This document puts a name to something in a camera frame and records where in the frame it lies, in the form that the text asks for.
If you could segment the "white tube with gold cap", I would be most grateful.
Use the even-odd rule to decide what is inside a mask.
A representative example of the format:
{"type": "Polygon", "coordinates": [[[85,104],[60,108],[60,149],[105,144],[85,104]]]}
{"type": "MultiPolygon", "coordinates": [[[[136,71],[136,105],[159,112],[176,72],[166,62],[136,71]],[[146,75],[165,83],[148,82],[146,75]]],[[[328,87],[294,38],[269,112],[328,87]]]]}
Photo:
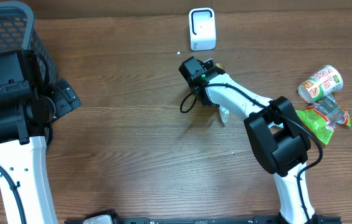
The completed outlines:
{"type": "Polygon", "coordinates": [[[224,125],[226,125],[229,121],[229,110],[221,105],[217,105],[219,110],[220,119],[224,125]]]}

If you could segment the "cup noodles container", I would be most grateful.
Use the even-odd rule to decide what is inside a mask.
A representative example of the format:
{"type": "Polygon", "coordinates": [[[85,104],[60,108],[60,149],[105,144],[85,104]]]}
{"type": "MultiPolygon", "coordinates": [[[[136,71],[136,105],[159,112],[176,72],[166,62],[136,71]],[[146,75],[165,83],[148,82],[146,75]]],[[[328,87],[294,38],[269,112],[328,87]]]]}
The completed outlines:
{"type": "Polygon", "coordinates": [[[339,71],[331,65],[325,65],[302,82],[297,92],[304,101],[311,104],[335,91],[342,90],[343,85],[343,78],[339,71]]]}

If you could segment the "green chip bag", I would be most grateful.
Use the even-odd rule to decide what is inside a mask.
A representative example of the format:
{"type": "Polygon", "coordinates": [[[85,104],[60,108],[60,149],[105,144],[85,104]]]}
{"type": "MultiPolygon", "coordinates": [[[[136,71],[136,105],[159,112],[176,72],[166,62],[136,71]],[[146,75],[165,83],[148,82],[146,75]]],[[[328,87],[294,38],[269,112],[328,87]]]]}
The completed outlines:
{"type": "Polygon", "coordinates": [[[338,124],[351,127],[349,113],[337,104],[332,94],[310,104],[305,110],[296,110],[296,113],[324,145],[329,144],[338,124]]]}

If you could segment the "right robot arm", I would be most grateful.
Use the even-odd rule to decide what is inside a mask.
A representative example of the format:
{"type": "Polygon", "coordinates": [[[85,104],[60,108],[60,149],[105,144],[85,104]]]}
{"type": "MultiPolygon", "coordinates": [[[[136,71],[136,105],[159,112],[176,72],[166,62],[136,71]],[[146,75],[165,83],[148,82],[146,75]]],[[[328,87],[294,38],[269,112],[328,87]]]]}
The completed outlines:
{"type": "Polygon", "coordinates": [[[235,82],[211,59],[185,60],[179,72],[191,95],[204,106],[228,109],[244,122],[254,157],[272,174],[280,197],[280,220],[314,223],[305,172],[313,136],[302,126],[292,103],[284,96],[275,100],[260,96],[235,82]]]}

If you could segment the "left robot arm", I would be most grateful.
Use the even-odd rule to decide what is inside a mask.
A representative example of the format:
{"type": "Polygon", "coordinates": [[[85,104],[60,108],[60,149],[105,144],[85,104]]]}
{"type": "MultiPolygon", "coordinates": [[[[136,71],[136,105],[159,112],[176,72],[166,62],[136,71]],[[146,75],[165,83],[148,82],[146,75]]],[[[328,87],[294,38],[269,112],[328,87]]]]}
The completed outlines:
{"type": "Polygon", "coordinates": [[[66,80],[41,74],[33,50],[0,53],[0,191],[8,223],[57,223],[46,152],[52,123],[82,104],[66,80]]]}

